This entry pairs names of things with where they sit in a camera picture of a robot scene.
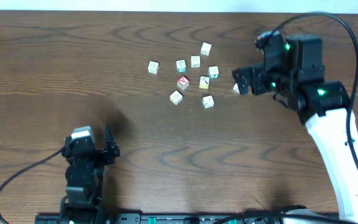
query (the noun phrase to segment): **dice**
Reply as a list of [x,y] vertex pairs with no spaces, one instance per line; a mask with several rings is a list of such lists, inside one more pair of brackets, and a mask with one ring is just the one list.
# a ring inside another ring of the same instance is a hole
[[209,78],[218,78],[219,77],[219,70],[218,66],[212,66],[208,69]]
[[178,103],[181,102],[181,100],[183,99],[183,96],[177,91],[175,90],[170,96],[169,99],[172,101],[172,103],[174,105],[177,105]]
[[178,72],[186,71],[186,62],[184,60],[177,61],[177,70]]
[[203,97],[203,105],[204,108],[210,108],[214,106],[214,99],[212,98],[212,96],[206,96]]
[[159,67],[160,66],[158,65],[158,62],[150,61],[150,63],[149,63],[149,72],[153,73],[153,74],[157,74]]
[[211,50],[212,45],[203,43],[203,46],[201,47],[201,54],[209,56],[209,51]]
[[208,89],[209,87],[209,77],[200,77],[200,88]]
[[201,65],[200,56],[191,56],[191,67],[198,68]]
[[186,76],[181,76],[178,79],[178,86],[179,88],[181,88],[182,90],[185,90],[188,86],[189,86],[189,79],[186,78]]
[[240,94],[239,85],[235,84],[233,90]]

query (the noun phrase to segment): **green led indicator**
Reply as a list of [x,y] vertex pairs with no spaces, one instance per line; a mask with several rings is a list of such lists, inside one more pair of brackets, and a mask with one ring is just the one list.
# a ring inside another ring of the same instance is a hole
[[285,49],[286,49],[286,50],[290,50],[290,48],[291,48],[291,45],[290,45],[289,43],[286,43],[286,44],[285,44]]
[[324,94],[326,94],[326,91],[323,89],[317,89],[317,92],[319,96],[323,96]]

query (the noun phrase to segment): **white wall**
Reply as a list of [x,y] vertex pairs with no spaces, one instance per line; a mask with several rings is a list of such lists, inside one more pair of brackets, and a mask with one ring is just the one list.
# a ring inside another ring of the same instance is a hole
[[358,0],[0,0],[0,9],[358,13]]

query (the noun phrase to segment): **wood grain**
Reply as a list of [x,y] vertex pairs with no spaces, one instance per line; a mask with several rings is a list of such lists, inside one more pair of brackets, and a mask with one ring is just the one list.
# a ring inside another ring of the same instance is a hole
[[[237,96],[231,70],[262,60],[253,41],[289,14],[0,11],[0,184],[43,159],[79,126],[100,146],[109,124],[121,157],[106,170],[107,207],[143,212],[241,212],[304,204],[337,211],[320,154],[295,113],[271,95]],[[341,16],[358,37],[358,16]],[[334,21],[311,18],[286,32],[319,34],[326,78],[350,90],[354,51]],[[212,44],[174,106],[175,61]],[[158,75],[147,72],[160,62]],[[198,79],[219,66],[208,92]],[[201,97],[215,106],[204,110]],[[358,97],[356,100],[358,125]],[[58,212],[67,163],[58,156],[0,196],[11,223]]]

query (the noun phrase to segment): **cube with red top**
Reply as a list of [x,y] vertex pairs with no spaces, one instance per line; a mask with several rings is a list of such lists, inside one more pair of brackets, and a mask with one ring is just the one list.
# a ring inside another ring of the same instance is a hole
[[182,90],[185,90],[189,86],[189,83],[189,79],[184,75],[178,79],[178,86]]

